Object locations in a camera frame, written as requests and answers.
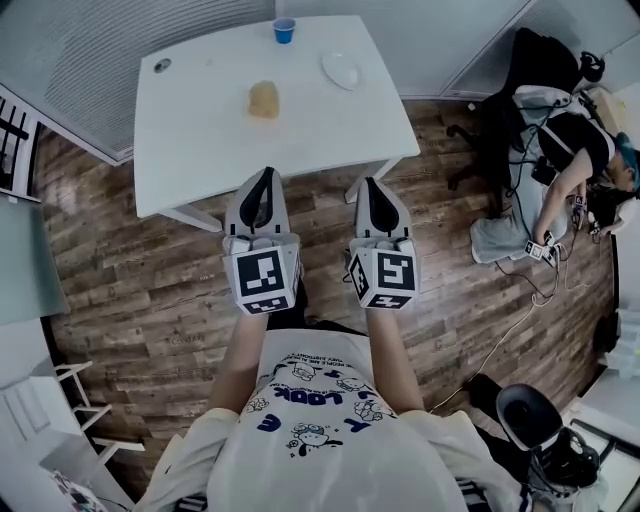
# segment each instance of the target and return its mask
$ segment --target black pants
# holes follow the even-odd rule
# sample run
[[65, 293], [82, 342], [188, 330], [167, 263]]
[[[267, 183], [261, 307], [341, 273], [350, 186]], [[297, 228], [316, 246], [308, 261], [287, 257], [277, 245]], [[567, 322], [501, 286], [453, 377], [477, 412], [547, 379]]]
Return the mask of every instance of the black pants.
[[340, 325], [329, 320], [321, 320], [314, 325], [307, 325], [307, 321], [304, 317], [304, 310], [307, 309], [308, 305], [309, 301], [307, 299], [307, 292], [304, 289], [302, 279], [300, 279], [300, 281], [298, 281], [298, 293], [296, 295], [295, 305], [292, 308], [271, 313], [269, 322], [267, 323], [267, 330], [275, 331], [278, 329], [315, 329], [318, 331], [337, 331], [347, 334], [357, 334], [358, 336], [366, 336], [366, 334], [364, 333], [349, 329], [344, 325]]
[[[469, 392], [471, 405], [500, 424], [496, 410], [496, 398], [502, 388], [486, 375], [480, 374], [469, 382], [465, 389]], [[528, 481], [531, 452], [520, 450], [511, 441], [494, 437], [486, 430], [476, 427], [478, 434], [489, 448], [489, 452], [498, 464], [506, 469], [520, 483]]]

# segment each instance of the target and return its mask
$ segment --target black office chair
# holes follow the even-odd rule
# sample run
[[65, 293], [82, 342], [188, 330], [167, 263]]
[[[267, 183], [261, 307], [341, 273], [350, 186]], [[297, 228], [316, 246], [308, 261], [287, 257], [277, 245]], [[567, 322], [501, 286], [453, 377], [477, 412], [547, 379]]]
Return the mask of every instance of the black office chair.
[[[573, 92], [580, 80], [597, 82], [604, 73], [604, 62], [583, 52], [578, 67], [571, 51], [560, 41], [522, 28], [516, 33], [509, 74], [502, 90], [484, 100], [479, 108], [482, 131], [471, 135], [458, 125], [447, 128], [447, 135], [462, 136], [478, 153], [477, 160], [449, 179], [449, 189], [473, 175], [483, 176], [491, 186], [494, 204], [491, 217], [502, 213], [502, 188], [510, 188], [508, 151], [511, 146], [524, 151], [520, 133], [526, 128], [522, 115], [511, 99], [521, 85], [554, 87]], [[593, 102], [584, 95], [585, 106], [597, 118]]]

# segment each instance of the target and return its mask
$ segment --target white table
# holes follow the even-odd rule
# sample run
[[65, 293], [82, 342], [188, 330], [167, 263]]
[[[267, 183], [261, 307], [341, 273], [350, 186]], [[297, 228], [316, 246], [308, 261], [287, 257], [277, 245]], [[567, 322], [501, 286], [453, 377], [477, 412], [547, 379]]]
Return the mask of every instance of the white table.
[[[324, 73], [329, 50], [351, 56], [362, 85], [347, 91]], [[156, 73], [155, 65], [170, 59]], [[272, 80], [276, 120], [247, 113], [249, 89]], [[189, 203], [237, 189], [266, 166], [283, 177], [370, 163], [381, 178], [418, 143], [391, 77], [358, 16], [300, 18], [289, 45], [271, 23], [192, 39], [142, 59], [135, 121], [138, 216], [160, 213], [209, 231], [217, 219]]]

